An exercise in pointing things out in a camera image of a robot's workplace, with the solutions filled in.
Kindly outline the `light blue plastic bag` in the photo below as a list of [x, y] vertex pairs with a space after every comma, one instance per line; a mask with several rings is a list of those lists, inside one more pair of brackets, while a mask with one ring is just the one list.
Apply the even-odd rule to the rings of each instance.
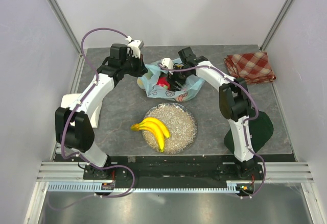
[[157, 85], [159, 77], [168, 76], [168, 71], [158, 66], [160, 61], [146, 64], [148, 73], [137, 79], [137, 85], [148, 98], [162, 98], [169, 101], [186, 102], [193, 99], [202, 88], [205, 80], [195, 75], [187, 77], [186, 83], [181, 91], [170, 91]]

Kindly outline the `red fake dragon fruit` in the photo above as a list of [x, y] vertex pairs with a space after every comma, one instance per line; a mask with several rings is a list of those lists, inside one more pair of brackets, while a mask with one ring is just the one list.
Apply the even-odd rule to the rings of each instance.
[[159, 79], [157, 81], [157, 85], [164, 88], [164, 89], [167, 89], [167, 90], [170, 89], [170, 84], [167, 81], [166, 77], [159, 77]]

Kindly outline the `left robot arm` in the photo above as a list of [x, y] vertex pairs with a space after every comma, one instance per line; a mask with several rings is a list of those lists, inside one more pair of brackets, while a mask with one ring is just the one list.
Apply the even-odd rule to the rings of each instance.
[[90, 119], [103, 98], [112, 91], [124, 75], [141, 77], [147, 73], [143, 62], [141, 40], [128, 44], [114, 43], [110, 55], [96, 70], [92, 82], [68, 107], [55, 111], [56, 141], [61, 144], [62, 157], [68, 159], [64, 150], [69, 148], [87, 162], [85, 170], [101, 180], [112, 174], [111, 158], [95, 143], [95, 133]]

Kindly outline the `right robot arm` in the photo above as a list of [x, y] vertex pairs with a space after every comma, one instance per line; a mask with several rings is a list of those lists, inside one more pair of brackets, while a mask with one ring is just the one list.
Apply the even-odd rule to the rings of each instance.
[[214, 67], [204, 56], [197, 57], [190, 47], [178, 52], [181, 64], [162, 61], [162, 65], [170, 70], [167, 77], [170, 90], [180, 91], [186, 79], [192, 75], [204, 79], [219, 92], [219, 109], [227, 119], [230, 130], [224, 137], [224, 144], [236, 158], [235, 166], [229, 171], [240, 180], [251, 178], [257, 171], [257, 163], [253, 159], [255, 151], [251, 144], [249, 121], [251, 112], [259, 115], [257, 108], [252, 108], [246, 81], [234, 78]]

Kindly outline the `yellow fake banana bunch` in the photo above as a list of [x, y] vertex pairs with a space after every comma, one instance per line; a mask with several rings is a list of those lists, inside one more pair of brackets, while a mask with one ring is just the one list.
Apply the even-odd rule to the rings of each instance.
[[155, 117], [146, 117], [142, 122], [133, 124], [130, 129], [151, 132], [157, 141], [160, 152], [165, 150], [165, 140], [170, 138], [170, 132], [166, 125]]

